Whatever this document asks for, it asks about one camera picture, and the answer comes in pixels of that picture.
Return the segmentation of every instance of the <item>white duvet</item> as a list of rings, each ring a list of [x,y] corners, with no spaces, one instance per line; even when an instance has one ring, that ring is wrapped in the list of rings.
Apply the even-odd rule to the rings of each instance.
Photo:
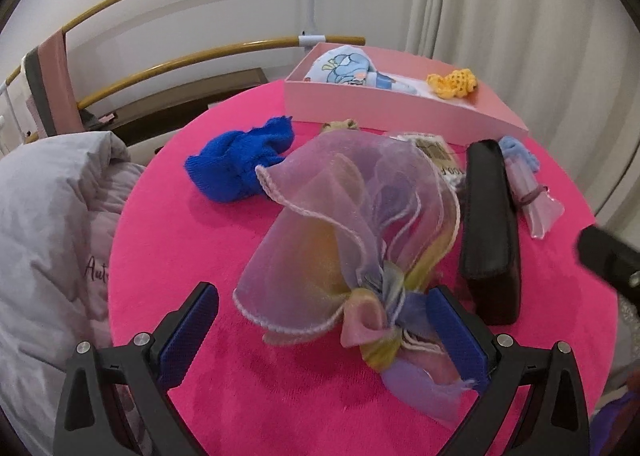
[[[76,344],[111,344],[111,243],[142,171],[111,132],[47,138],[0,161],[0,407],[33,456],[52,452]]]

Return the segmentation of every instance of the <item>curtain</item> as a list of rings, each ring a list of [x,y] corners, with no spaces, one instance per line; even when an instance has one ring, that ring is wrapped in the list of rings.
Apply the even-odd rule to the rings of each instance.
[[[406,51],[471,68],[567,171],[599,222],[632,235],[640,34],[620,1],[412,1]],[[640,240],[640,219],[638,227]]]

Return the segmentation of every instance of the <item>pink tablecloth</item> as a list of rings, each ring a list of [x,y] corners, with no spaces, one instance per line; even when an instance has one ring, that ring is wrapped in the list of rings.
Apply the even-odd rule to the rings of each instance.
[[[175,136],[134,188],[113,244],[109,303],[116,344],[152,331],[180,306],[198,281],[220,292],[220,314],[180,388],[170,392],[203,447],[215,456],[429,456],[451,432],[398,402],[379,376],[343,349],[339,331],[311,344],[274,348],[236,311],[231,293],[280,206],[263,197],[216,204],[201,195],[183,168],[188,155],[231,129],[248,130],[284,112],[283,83],[256,87],[213,107]],[[318,124],[295,123],[299,147]],[[604,386],[616,334],[614,293],[577,266],[578,231],[593,223],[567,175],[533,141],[539,180],[566,212],[544,241],[520,223],[522,312],[499,328],[522,345],[574,348],[590,410]],[[460,248],[442,263],[456,272]],[[474,393],[466,396],[468,409]],[[524,393],[516,397],[521,407]],[[518,407],[494,443],[506,444]]]

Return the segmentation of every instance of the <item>pink box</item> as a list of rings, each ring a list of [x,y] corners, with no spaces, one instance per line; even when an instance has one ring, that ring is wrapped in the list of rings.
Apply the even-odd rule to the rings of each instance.
[[[439,134],[456,145],[505,135],[524,140],[529,134],[520,117],[484,82],[479,82],[476,91],[464,99],[473,108],[375,87],[305,82],[313,61],[338,46],[316,44],[285,80],[286,112],[294,121],[324,123],[353,118],[367,129]],[[361,49],[376,69],[386,74],[424,80],[430,73],[445,75],[454,69],[409,53],[370,46]]]

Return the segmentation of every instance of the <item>black case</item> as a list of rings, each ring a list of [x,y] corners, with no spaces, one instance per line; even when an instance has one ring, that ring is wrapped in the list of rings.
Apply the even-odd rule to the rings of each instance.
[[[458,267],[487,325],[513,324],[520,313],[520,243],[516,208],[494,140],[466,150],[466,198]]]

